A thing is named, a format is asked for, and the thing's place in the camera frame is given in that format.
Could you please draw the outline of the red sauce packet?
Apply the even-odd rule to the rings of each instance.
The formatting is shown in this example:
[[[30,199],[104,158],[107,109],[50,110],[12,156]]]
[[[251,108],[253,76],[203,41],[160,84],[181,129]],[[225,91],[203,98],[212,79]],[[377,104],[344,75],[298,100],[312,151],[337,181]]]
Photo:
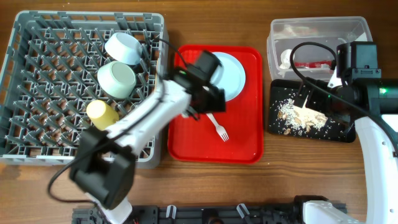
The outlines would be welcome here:
[[[331,60],[324,60],[318,62],[295,62],[297,68],[330,68]]]

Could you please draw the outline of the food scraps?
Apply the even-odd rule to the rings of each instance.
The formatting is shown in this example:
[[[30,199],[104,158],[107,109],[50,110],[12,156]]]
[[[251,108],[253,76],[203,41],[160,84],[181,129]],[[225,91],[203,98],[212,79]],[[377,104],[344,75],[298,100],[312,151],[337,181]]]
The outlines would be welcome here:
[[[326,124],[328,118],[320,112],[306,107],[294,105],[293,99],[281,101],[276,109],[277,122],[282,130],[281,134],[308,134],[311,130],[319,131]]]

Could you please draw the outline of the large light blue plate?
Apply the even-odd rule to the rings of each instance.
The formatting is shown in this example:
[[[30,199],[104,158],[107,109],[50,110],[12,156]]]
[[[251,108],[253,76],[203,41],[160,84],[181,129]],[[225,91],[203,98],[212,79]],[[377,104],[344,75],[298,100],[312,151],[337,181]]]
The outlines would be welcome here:
[[[224,90],[225,101],[236,98],[246,83],[246,73],[241,62],[234,56],[224,52],[213,52],[220,60],[222,67],[218,67],[211,77],[210,83]]]

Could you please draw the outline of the green bowl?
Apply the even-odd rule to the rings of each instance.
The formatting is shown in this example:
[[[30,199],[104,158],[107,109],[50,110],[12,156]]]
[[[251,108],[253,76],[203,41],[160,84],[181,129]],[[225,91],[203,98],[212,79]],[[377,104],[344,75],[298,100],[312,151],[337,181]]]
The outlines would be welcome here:
[[[97,78],[107,94],[119,99],[128,98],[136,85],[136,75],[132,68],[118,61],[100,67]]]

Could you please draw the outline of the small light blue bowl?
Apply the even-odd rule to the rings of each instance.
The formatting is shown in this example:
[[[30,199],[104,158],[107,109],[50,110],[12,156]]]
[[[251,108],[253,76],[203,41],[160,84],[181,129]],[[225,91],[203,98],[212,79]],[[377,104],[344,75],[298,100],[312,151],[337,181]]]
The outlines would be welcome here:
[[[141,43],[133,36],[116,32],[104,45],[105,51],[115,60],[137,65],[141,59]]]

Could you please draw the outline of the yellow cup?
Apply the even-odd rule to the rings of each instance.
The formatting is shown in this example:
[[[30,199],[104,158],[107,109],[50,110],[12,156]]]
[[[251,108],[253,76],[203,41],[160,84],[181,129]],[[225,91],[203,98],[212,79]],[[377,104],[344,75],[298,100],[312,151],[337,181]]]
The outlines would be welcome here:
[[[119,121],[118,113],[101,100],[90,102],[86,107],[86,113],[94,126],[101,131]]]

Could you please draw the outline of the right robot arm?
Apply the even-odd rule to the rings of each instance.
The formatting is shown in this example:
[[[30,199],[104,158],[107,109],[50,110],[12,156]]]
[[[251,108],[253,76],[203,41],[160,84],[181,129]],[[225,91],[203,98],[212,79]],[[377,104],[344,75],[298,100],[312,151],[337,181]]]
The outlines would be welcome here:
[[[295,106],[354,125],[366,174],[366,223],[397,223],[397,80],[381,77],[374,42],[354,41],[336,50],[318,44],[332,54],[330,70],[341,80],[330,87],[297,69],[295,52],[306,45],[298,44],[289,56],[302,80]]]

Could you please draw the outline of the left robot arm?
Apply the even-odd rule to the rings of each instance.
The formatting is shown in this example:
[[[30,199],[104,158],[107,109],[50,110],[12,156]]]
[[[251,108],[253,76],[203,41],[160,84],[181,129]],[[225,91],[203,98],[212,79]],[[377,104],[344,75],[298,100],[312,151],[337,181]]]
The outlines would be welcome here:
[[[88,128],[71,163],[70,179],[89,196],[107,222],[124,223],[132,212],[127,195],[136,160],[149,140],[175,117],[224,112],[224,91],[211,83],[224,66],[204,50],[195,63],[174,67],[123,119],[100,131]]]

